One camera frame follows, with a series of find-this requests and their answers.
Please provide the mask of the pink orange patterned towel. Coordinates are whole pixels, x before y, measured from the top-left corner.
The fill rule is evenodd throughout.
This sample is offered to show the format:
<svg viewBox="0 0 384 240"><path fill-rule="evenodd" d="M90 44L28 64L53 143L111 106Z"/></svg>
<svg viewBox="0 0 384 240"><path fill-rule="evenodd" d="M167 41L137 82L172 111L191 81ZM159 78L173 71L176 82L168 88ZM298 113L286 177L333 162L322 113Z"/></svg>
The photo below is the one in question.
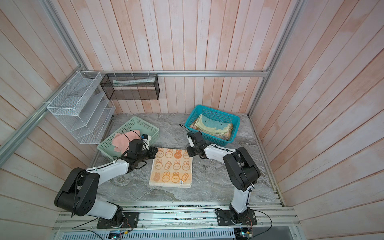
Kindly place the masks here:
<svg viewBox="0 0 384 240"><path fill-rule="evenodd" d="M187 150L159 148L151 171L150 186L190 188L193 158Z"/></svg>

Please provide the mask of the green yellow striped towel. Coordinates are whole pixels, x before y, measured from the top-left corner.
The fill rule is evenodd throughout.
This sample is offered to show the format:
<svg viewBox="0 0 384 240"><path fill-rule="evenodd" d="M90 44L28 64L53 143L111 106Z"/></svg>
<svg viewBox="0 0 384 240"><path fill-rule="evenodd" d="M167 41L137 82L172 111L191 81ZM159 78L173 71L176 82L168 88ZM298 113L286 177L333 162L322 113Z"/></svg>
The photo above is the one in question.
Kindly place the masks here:
<svg viewBox="0 0 384 240"><path fill-rule="evenodd" d="M203 114L200 114L199 117L195 120L196 125L208 132L213 133L225 133L229 131L229 124L230 123L222 123L219 121L212 120Z"/></svg>

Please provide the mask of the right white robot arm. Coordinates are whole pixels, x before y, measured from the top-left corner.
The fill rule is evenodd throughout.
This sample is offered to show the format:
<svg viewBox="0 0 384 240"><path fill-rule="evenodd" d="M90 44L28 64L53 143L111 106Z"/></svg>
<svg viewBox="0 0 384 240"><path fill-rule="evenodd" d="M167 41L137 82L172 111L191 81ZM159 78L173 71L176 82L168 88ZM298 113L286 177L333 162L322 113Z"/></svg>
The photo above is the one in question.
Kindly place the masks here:
<svg viewBox="0 0 384 240"><path fill-rule="evenodd" d="M190 146L187 152L190 157L199 156L202 159L216 160L226 167L229 178L235 188L230 210L237 215L249 211L249 199L254 185L261 172L253 158L244 147L228 149L209 144L201 132L188 132Z"/></svg>

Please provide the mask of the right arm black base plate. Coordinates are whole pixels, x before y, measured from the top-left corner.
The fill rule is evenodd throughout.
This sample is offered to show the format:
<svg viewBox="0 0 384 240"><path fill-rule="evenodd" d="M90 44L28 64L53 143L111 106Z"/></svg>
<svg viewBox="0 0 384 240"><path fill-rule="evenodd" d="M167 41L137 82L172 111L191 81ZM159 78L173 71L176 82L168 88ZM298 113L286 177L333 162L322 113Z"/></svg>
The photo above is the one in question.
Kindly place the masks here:
<svg viewBox="0 0 384 240"><path fill-rule="evenodd" d="M219 226L253 226L258 224L255 212L250 209L241 214L237 213L235 210L222 209L215 209L214 213L217 216L217 222Z"/></svg>

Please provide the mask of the orange paw print towel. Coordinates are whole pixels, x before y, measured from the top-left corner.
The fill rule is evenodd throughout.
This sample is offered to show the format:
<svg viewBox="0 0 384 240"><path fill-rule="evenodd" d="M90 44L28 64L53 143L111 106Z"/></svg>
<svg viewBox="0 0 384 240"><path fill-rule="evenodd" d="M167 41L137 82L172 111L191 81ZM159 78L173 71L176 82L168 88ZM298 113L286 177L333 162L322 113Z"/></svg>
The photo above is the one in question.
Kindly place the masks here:
<svg viewBox="0 0 384 240"><path fill-rule="evenodd" d="M228 141L231 136L232 136L232 130L233 130L233 124L229 124L229 131L228 132L225 132L225 133L213 133L213 132L208 132L206 130L203 130L201 128L199 128L197 125L196 125L196 122L197 121L194 121L191 125L190 125L190 128L194 129L194 130L197 130L197 131L200 131L202 133L205 133L205 134L208 134L208 135L211 135L211 136L214 136L214 137L217 137L219 139L223 139L223 140L226 140Z"/></svg>

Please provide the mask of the plain pink towel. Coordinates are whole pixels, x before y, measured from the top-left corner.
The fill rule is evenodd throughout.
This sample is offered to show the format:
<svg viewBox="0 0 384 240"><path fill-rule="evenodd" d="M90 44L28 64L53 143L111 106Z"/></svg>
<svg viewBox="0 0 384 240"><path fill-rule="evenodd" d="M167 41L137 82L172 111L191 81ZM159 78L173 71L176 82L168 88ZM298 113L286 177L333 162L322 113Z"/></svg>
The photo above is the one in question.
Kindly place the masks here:
<svg viewBox="0 0 384 240"><path fill-rule="evenodd" d="M140 139L140 135L140 131L129 130L124 130L122 134L116 133L114 139L112 140L114 151L123 154L126 150L129 149L129 143L132 140Z"/></svg>

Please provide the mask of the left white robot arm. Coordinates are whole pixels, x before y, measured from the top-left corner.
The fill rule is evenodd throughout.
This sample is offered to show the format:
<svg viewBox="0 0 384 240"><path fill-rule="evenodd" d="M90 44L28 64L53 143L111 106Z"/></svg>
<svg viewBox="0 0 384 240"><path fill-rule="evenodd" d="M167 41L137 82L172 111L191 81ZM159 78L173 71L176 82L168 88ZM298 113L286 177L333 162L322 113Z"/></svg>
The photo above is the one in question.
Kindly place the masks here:
<svg viewBox="0 0 384 240"><path fill-rule="evenodd" d="M54 200L55 206L73 215L108 220L115 228L119 227L124 219L122 207L98 199L98 187L115 177L132 172L146 160L155 159L157 152L157 148L148 146L144 140L135 139L129 143L128 150L109 164L73 169Z"/></svg>

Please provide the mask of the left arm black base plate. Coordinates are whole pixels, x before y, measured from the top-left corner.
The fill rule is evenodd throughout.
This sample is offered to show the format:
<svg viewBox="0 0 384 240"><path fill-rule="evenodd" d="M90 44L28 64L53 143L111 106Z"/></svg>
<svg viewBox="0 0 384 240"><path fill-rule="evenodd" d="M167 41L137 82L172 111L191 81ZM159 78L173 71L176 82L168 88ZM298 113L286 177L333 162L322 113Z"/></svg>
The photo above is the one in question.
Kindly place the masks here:
<svg viewBox="0 0 384 240"><path fill-rule="evenodd" d="M110 219L100 218L97 229L129 228L134 229L138 225L139 212L119 212Z"/></svg>

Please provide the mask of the teal plastic basket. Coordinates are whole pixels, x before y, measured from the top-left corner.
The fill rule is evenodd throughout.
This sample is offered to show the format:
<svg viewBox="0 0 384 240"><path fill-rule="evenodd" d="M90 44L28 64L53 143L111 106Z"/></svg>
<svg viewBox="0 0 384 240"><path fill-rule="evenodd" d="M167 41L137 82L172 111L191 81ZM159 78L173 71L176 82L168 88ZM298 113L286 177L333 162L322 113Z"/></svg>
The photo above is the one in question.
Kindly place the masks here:
<svg viewBox="0 0 384 240"><path fill-rule="evenodd" d="M238 116L202 105L194 108L185 123L188 130L200 131L205 140L223 147L234 141L239 126Z"/></svg>

